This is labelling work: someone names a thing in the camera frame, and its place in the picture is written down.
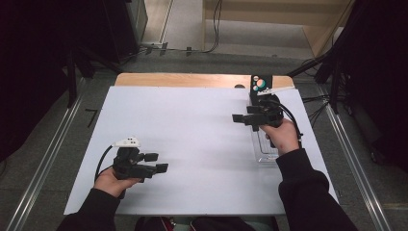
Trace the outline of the black curtain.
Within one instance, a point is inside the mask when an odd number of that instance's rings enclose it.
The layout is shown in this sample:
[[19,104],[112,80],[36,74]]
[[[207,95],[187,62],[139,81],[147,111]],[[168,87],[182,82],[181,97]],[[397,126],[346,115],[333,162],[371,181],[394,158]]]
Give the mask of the black curtain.
[[316,81],[334,69],[373,123],[371,147],[408,172],[408,0],[356,0]]
[[0,0],[0,162],[68,94],[66,55],[86,46],[115,64],[136,55],[139,0]]

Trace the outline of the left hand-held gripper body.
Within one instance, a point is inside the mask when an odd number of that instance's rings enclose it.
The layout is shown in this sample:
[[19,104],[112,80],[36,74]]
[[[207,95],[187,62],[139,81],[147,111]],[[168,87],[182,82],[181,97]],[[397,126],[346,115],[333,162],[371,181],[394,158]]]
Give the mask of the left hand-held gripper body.
[[156,173],[156,167],[140,165],[144,161],[144,155],[139,150],[140,142],[136,137],[129,137],[113,143],[117,147],[113,168],[119,179],[127,178],[151,178]]

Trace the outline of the person's legs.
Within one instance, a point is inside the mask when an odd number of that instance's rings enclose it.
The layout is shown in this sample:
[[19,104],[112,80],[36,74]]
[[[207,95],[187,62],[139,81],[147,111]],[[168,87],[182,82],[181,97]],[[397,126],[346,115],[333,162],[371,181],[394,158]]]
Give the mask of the person's legs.
[[[140,218],[134,231],[176,231],[176,223],[171,218]],[[239,217],[198,217],[194,218],[187,231],[280,231],[274,219],[268,230],[257,230]]]

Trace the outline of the black phone case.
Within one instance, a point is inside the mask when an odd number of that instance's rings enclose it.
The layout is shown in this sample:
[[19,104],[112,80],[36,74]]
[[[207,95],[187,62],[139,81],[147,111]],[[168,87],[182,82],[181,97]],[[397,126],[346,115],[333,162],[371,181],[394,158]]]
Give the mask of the black phone case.
[[[265,88],[261,91],[255,91],[252,89],[252,82],[258,79],[264,79],[266,82]],[[250,78],[250,94],[249,94],[251,105],[257,106],[259,104],[260,99],[265,98],[271,94],[271,90],[272,90],[272,77],[271,76],[258,75],[258,74],[252,75]]]

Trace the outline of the black stand legs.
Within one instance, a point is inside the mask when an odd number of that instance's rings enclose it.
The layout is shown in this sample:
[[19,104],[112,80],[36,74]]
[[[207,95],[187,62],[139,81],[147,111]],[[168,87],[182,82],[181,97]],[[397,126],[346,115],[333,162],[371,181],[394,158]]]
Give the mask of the black stand legs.
[[334,110],[334,112],[337,113],[337,96],[339,93],[341,79],[341,62],[332,51],[328,51],[317,58],[313,58],[304,62],[300,67],[287,73],[287,76],[293,78],[294,76],[297,76],[300,73],[303,73],[306,70],[315,67],[316,65],[319,66],[319,69],[314,76],[315,82],[317,84],[325,84],[328,79],[331,79],[329,105]]
[[95,73],[95,68],[91,64],[92,61],[97,61],[116,74],[123,72],[118,66],[97,55],[86,46],[70,47],[66,55],[66,76],[68,79],[69,95],[68,108],[71,108],[78,98],[76,70],[79,70],[85,78],[92,78]]

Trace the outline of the metal floor rail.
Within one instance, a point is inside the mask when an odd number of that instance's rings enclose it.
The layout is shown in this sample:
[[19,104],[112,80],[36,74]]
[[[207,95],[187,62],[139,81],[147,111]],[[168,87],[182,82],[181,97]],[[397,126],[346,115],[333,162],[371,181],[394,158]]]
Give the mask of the metal floor rail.
[[363,198],[364,204],[368,209],[371,220],[376,231],[393,231],[391,224],[389,223],[382,205],[380,204],[376,192],[374,191],[368,176],[366,175],[357,153],[350,141],[349,136],[344,128],[341,117],[335,113],[335,110],[330,104],[332,97],[326,99],[327,105],[326,113],[331,121],[332,127],[336,133],[336,136],[342,147],[344,156],[350,167],[351,173],[354,177],[356,185]]
[[70,108],[65,110],[64,116],[56,130],[51,142],[49,143],[43,157],[38,165],[38,168],[13,213],[6,231],[21,231],[28,216],[34,207],[38,195],[43,187],[45,179],[54,164],[59,150],[64,142],[65,136],[72,124],[74,117],[83,101],[84,93],[89,85],[89,81],[81,78],[79,85],[76,87],[78,91],[77,98],[73,101]]

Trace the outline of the white board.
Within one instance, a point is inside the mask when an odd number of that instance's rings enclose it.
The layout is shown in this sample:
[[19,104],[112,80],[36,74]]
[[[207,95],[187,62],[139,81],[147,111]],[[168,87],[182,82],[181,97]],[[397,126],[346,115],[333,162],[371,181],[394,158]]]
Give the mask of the white board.
[[113,143],[131,136],[168,164],[129,189],[118,212],[139,216],[281,215],[276,165],[255,159],[254,132],[233,121],[246,89],[112,87],[96,122],[65,210],[79,210],[95,170],[109,166]]

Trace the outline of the person's left hand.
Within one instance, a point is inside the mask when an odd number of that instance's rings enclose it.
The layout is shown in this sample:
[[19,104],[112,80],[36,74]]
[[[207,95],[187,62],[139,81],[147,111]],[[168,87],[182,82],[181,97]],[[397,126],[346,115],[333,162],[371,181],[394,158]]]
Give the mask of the person's left hand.
[[118,180],[115,177],[114,169],[110,167],[100,173],[93,187],[114,197],[119,197],[123,191],[133,187],[139,181],[139,178]]

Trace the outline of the wooden table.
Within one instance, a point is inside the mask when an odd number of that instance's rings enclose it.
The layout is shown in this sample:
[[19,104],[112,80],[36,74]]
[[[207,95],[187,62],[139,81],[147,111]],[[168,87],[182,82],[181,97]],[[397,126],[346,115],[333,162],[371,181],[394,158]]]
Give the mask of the wooden table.
[[129,87],[187,87],[187,88],[234,88],[251,87],[250,74],[203,74],[203,73],[121,73],[115,86]]

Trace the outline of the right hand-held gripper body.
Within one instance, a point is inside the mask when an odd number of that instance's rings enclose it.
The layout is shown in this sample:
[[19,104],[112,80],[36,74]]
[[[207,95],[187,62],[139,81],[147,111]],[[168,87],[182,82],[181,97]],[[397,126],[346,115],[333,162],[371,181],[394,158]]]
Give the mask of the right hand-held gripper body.
[[254,132],[258,132],[261,125],[269,125],[275,128],[279,127],[284,118],[283,113],[286,113],[290,119],[293,119],[292,112],[280,102],[275,93],[271,93],[267,97],[260,99],[257,106],[262,109],[262,112],[260,114],[254,114],[256,116],[256,122],[252,126]]

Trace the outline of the wooden shelf unit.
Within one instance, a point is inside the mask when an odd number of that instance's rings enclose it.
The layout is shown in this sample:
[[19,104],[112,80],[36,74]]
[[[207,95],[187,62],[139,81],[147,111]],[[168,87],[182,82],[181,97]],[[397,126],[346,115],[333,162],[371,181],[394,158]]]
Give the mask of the wooden shelf unit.
[[301,25],[315,57],[344,26],[356,0],[222,0],[229,21]]

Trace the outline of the person's right hand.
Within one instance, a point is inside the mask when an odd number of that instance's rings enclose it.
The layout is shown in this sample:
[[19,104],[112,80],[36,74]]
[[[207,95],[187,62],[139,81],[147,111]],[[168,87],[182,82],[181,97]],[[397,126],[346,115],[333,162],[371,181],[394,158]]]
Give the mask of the person's right hand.
[[300,148],[294,124],[288,119],[283,118],[281,125],[277,128],[262,125],[261,129],[278,149],[279,156]]

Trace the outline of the clear plastic rack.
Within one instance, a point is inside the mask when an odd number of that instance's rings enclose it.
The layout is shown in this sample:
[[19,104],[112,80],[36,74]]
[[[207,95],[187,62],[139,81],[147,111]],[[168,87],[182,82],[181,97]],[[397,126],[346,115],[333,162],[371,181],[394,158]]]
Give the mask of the clear plastic rack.
[[[254,114],[251,115],[253,120],[253,123],[251,124],[252,128],[256,122],[256,116]],[[266,133],[263,132],[260,127],[258,132],[254,132],[252,139],[254,141],[255,156],[259,163],[270,163],[278,157],[277,149],[274,147],[273,143],[266,138]]]

